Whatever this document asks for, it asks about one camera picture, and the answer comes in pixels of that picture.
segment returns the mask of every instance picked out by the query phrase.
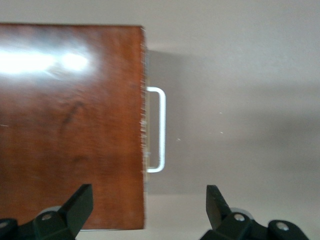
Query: white background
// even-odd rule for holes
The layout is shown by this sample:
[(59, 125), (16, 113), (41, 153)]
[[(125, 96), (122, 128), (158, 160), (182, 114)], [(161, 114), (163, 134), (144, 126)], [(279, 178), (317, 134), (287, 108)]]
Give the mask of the white background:
[(0, 0), (1, 22), (144, 26), (150, 85), (167, 93), (146, 229), (78, 239), (199, 239), (207, 184), (263, 225), (319, 239), (319, 13), (318, 0)]

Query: wooden board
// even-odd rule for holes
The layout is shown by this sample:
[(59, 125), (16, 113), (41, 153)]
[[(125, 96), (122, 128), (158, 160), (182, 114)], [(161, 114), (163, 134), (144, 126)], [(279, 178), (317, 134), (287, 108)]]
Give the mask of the wooden board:
[(85, 229), (144, 227), (140, 26), (0, 25), (0, 218), (91, 183)]

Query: black clamp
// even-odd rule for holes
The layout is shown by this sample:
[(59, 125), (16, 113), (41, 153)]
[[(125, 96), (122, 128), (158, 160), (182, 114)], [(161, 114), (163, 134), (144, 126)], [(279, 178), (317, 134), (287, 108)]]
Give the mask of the black clamp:
[(206, 212), (212, 226), (200, 240), (309, 240), (289, 221), (273, 220), (268, 227), (241, 212), (232, 212), (215, 185), (206, 188)]
[(58, 211), (41, 213), (21, 226), (16, 219), (0, 219), (0, 240), (75, 240), (93, 206), (92, 185), (83, 184)]

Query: metal handle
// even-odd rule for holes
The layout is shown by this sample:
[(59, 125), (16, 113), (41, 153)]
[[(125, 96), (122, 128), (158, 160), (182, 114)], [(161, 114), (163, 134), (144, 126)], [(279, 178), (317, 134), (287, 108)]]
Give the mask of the metal handle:
[(158, 173), (164, 169), (166, 163), (166, 94), (154, 86), (148, 86), (146, 90), (159, 95), (159, 165), (148, 167), (146, 170), (147, 173)]

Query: bolt head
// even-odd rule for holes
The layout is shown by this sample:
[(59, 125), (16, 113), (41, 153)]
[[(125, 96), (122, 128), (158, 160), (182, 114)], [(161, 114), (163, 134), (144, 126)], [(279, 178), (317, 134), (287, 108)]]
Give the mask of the bolt head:
[(45, 220), (49, 220), (50, 218), (52, 218), (52, 215), (50, 213), (48, 213), (48, 214), (43, 215), (41, 220), (45, 221)]
[(278, 227), (278, 229), (283, 230), (283, 231), (288, 231), (289, 230), (288, 225), (285, 224), (284, 222), (281, 222), (281, 221), (277, 222), (276, 226)]
[(8, 222), (7, 221), (4, 221), (4, 222), (0, 223), (0, 229), (5, 228), (6, 226), (8, 226)]
[(234, 219), (239, 221), (239, 222), (243, 222), (244, 220), (246, 220), (245, 217), (243, 215), (239, 214), (239, 213), (236, 213), (234, 215)]

